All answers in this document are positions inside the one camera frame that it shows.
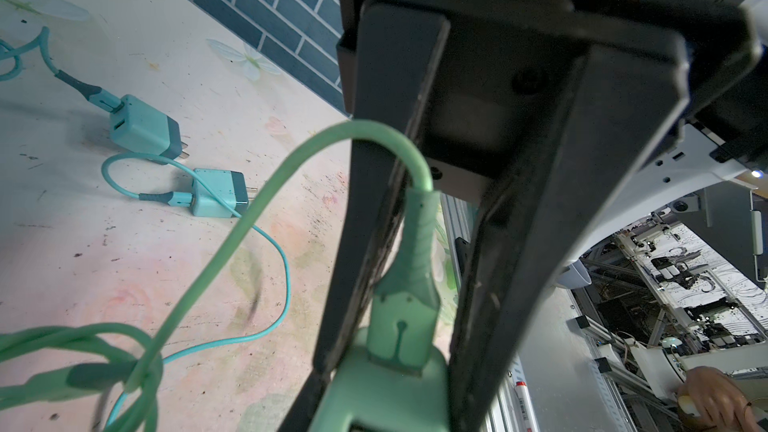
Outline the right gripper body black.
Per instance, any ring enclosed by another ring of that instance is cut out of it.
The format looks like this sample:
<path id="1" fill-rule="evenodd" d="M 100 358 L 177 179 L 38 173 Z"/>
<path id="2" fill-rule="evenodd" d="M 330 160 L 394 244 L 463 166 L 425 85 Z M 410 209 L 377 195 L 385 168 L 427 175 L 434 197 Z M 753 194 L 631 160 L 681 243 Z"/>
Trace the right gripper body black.
<path id="1" fill-rule="evenodd" d="M 611 197 L 757 64 L 702 0 L 340 0 L 347 110 L 413 138 L 439 190 Z"/>

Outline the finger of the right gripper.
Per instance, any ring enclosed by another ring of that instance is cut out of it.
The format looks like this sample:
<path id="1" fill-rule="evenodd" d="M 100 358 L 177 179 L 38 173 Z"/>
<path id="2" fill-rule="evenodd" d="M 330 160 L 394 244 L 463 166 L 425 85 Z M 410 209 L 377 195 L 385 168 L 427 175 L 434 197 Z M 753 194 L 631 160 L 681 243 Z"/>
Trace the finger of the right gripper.
<path id="1" fill-rule="evenodd" d="M 450 347 L 455 431 L 475 431 L 544 292 L 689 100 L 686 49 L 594 45 L 481 201 Z"/>

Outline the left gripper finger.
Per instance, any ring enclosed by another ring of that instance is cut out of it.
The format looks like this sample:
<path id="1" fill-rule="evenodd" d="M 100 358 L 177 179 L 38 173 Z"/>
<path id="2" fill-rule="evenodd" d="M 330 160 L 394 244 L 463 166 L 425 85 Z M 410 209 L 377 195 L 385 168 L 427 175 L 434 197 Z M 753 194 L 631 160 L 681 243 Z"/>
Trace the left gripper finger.
<path id="1" fill-rule="evenodd" d="M 381 122 L 419 142 L 449 30 L 449 20 L 435 12 L 386 4 L 364 12 L 338 45 L 352 117 Z M 405 183 L 405 168 L 391 153 L 353 142 L 346 216 L 311 370 L 280 430 L 308 430 L 382 273 L 402 217 Z"/>

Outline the person hand background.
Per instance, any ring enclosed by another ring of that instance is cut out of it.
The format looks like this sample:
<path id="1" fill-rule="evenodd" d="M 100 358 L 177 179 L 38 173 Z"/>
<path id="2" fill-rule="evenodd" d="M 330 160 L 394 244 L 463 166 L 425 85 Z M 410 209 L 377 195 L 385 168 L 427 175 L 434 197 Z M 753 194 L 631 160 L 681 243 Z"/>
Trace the person hand background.
<path id="1" fill-rule="evenodd" d="M 713 367 L 696 367 L 686 372 L 678 398 L 688 397 L 695 414 L 678 408 L 685 431 L 766 431 L 767 421 L 758 410 L 767 412 L 766 379 L 733 379 Z"/>

